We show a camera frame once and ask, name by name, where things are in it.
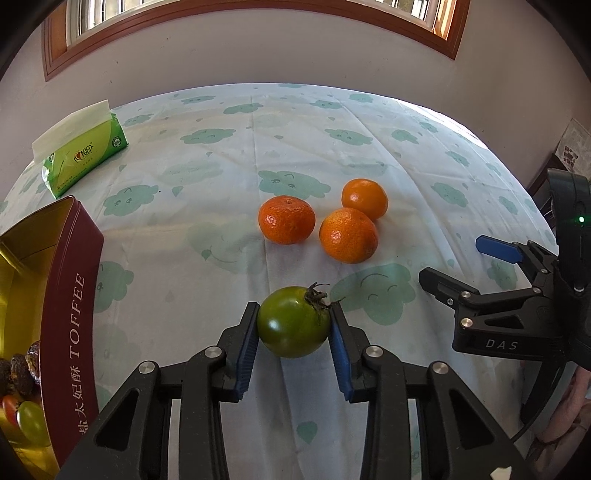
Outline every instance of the metal screw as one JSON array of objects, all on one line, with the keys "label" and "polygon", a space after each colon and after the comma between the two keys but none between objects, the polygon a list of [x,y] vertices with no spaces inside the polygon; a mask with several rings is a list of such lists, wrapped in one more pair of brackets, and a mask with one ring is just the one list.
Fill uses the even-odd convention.
[{"label": "metal screw", "polygon": [[449,367],[447,366],[447,364],[444,364],[443,362],[435,362],[433,364],[433,371],[436,374],[445,375],[447,372],[449,372]]},{"label": "metal screw", "polygon": [[217,345],[207,347],[205,349],[205,356],[207,358],[217,358],[222,354],[222,349]]},{"label": "metal screw", "polygon": [[141,374],[150,374],[154,371],[154,368],[156,368],[156,365],[154,365],[154,362],[147,361],[147,362],[141,362],[138,367],[138,370],[139,370],[139,373],[141,373]]},{"label": "metal screw", "polygon": [[365,353],[372,358],[378,358],[384,354],[384,351],[376,345],[370,345],[365,349]]}]

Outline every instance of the white das lettering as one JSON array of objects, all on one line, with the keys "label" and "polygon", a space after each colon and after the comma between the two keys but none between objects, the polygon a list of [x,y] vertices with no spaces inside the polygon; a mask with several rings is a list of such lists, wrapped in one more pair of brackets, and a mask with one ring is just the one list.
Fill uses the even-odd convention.
[{"label": "white das lettering", "polygon": [[[506,350],[505,341],[496,343],[492,338],[489,338],[486,342],[486,348],[495,348],[497,350]],[[509,344],[509,350],[515,350],[517,348],[517,342],[511,342]]]}]

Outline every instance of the blue gripper pad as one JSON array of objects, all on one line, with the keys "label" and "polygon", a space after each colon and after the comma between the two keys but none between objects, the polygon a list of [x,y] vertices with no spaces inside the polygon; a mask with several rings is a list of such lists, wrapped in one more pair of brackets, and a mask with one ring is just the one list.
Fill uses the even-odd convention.
[{"label": "blue gripper pad", "polygon": [[351,363],[343,336],[334,315],[330,315],[330,334],[329,334],[330,353],[332,354],[335,365],[336,379],[339,383],[339,390],[345,396],[345,400],[350,401],[353,397],[353,384],[351,383]]},{"label": "blue gripper pad", "polygon": [[256,328],[256,317],[258,316],[259,306],[251,302],[248,304],[247,312],[250,314],[248,327],[240,348],[240,354],[236,361],[236,393],[241,400],[244,392],[248,390],[248,385],[251,382],[252,367],[255,363],[256,349],[258,347],[258,330]]},{"label": "blue gripper pad", "polygon": [[481,235],[476,239],[476,249],[481,254],[490,255],[512,264],[523,260],[521,251],[515,245],[486,235]]}]

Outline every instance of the window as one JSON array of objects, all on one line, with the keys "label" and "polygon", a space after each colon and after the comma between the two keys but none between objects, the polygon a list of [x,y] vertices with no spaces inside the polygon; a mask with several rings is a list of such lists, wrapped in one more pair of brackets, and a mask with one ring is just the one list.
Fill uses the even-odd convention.
[{"label": "window", "polygon": [[456,58],[470,0],[66,0],[43,24],[46,81],[91,51],[168,20],[274,8],[337,15],[412,38]]}]

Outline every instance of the newspaper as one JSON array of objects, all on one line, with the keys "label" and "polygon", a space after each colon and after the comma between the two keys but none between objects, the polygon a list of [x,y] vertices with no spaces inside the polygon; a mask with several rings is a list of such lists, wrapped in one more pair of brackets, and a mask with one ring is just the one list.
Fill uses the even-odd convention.
[{"label": "newspaper", "polygon": [[556,156],[568,171],[591,179],[591,135],[574,118],[560,139]]}]

